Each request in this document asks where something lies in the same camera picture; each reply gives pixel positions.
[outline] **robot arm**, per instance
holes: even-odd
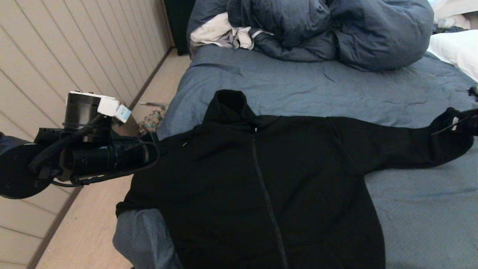
[[[112,97],[71,92],[63,129],[40,128],[33,143],[0,134],[0,195],[23,199],[50,184],[77,187],[152,167],[160,158],[155,134],[111,129],[113,117],[125,123],[130,113]]]

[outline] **blue comforter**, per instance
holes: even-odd
[[[255,50],[286,61],[339,60],[360,70],[394,70],[419,60],[433,27],[427,0],[198,0],[190,33],[227,12],[251,26]]]

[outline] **blue bedsheet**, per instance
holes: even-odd
[[[346,116],[418,128],[447,107],[476,106],[473,80],[426,54],[396,71],[361,72],[336,61],[283,62],[202,47],[181,80],[160,139],[201,124],[216,90],[241,90],[259,115]],[[432,169],[385,170],[366,183],[385,235],[388,269],[478,268],[478,144]]]

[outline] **black cable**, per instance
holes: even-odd
[[[53,155],[59,153],[64,147],[72,144],[87,133],[91,132],[91,130],[95,128],[94,125],[98,123],[103,117],[104,116],[100,113],[96,114],[96,116],[88,122],[88,126],[85,126],[73,133],[72,135],[62,138],[49,145],[46,149],[40,152],[40,154],[38,154],[35,159],[30,162],[30,164],[28,165],[28,171],[30,171],[31,173],[37,173],[40,165],[43,162],[50,159]]]
[[[80,187],[80,186],[89,185],[91,183],[103,182],[103,181],[107,181],[109,179],[120,178],[120,177],[124,177],[124,176],[127,176],[127,175],[131,175],[131,174],[143,171],[143,170],[147,170],[147,169],[155,166],[159,162],[159,159],[161,158],[161,153],[160,153],[159,147],[155,143],[152,143],[152,142],[143,142],[143,143],[137,144],[133,148],[138,147],[138,146],[144,146],[144,145],[152,145],[154,147],[154,149],[156,150],[156,153],[158,155],[156,157],[156,159],[154,160],[154,162],[148,164],[147,166],[137,168],[137,169],[133,169],[133,170],[124,171],[124,172],[118,172],[118,173],[115,173],[115,174],[112,174],[112,175],[109,175],[109,176],[97,177],[97,178],[94,178],[94,179],[80,180],[79,181],[80,184],[63,184],[63,183],[60,183],[58,181],[53,181],[52,183],[54,185],[61,186],[61,187],[73,188],[73,187]]]
[[[453,128],[454,126],[458,125],[459,123],[461,123],[461,122],[463,122],[463,121],[465,121],[465,120],[467,120],[467,119],[469,119],[469,118],[470,118],[470,116],[466,116],[465,118],[463,118],[463,119],[457,121],[456,123],[454,123],[454,124],[452,124],[452,125],[450,125],[450,126],[444,128],[444,129],[442,129],[442,130],[440,130],[440,131],[438,131],[438,132],[433,133],[432,135],[436,135],[436,134],[443,133],[444,131],[446,131],[446,130],[448,130],[448,129],[450,129],[450,128]]]

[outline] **wrinkled fabric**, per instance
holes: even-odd
[[[433,10],[426,0],[199,0],[201,23],[227,12],[232,27],[251,27],[254,50],[285,61],[339,60],[364,71],[395,70],[428,47]],[[194,56],[197,49],[192,48]]]
[[[199,47],[215,44],[226,48],[251,50],[254,41],[249,36],[250,27],[232,27],[227,12],[221,13],[191,33],[191,45]]]

